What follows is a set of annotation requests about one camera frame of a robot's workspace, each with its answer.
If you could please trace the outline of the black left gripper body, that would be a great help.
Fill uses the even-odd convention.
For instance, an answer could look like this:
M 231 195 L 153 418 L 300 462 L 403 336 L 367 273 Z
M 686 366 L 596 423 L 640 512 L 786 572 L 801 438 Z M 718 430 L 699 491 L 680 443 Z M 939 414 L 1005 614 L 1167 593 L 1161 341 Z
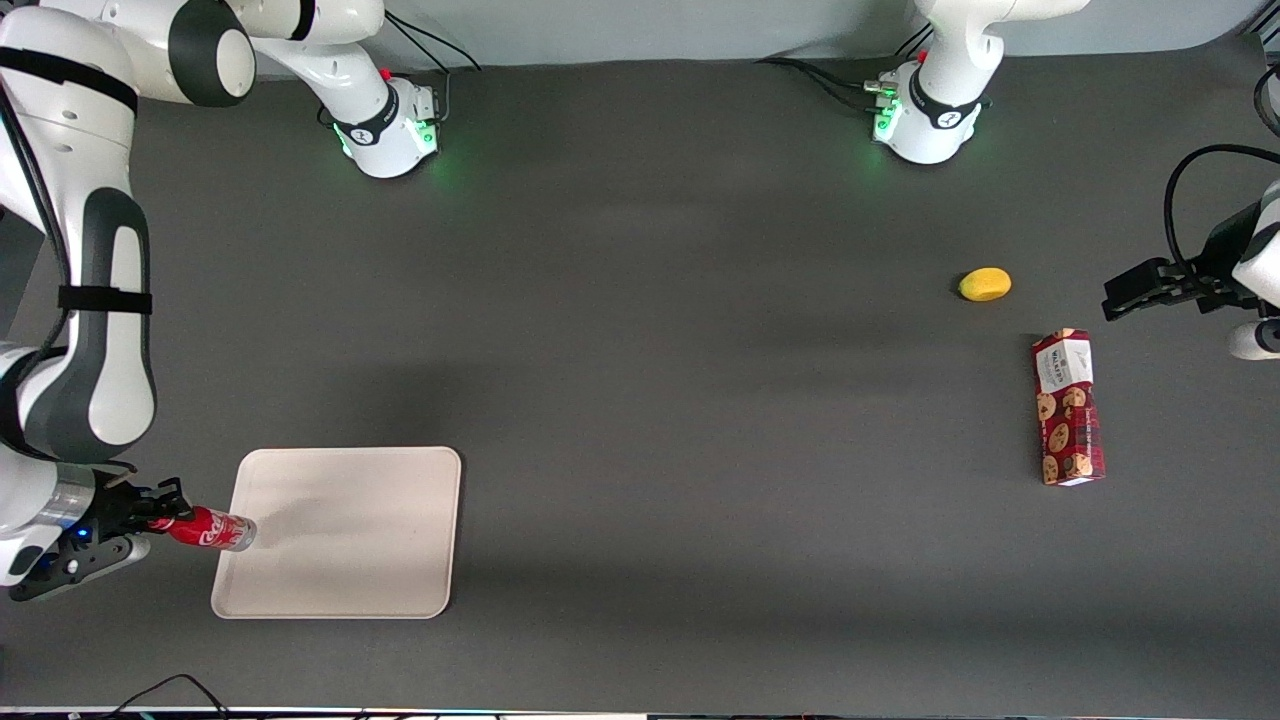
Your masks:
M 1137 310 L 1196 301 L 1201 313 L 1221 307 L 1262 313 L 1263 300 L 1233 278 L 1233 269 L 1245 254 L 1260 214 L 1261 202 L 1257 201 L 1216 225 L 1202 252 L 1187 261 L 1185 270 L 1161 258 L 1148 260 L 1139 281 L 1140 293 L 1128 307 Z

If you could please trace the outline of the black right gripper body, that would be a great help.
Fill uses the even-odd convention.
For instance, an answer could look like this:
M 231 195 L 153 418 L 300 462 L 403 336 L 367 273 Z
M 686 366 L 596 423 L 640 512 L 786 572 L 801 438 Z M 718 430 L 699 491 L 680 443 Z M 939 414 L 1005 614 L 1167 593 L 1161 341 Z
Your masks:
M 151 489 L 123 475 L 99 474 L 92 502 L 93 538 L 99 542 L 150 533 Z

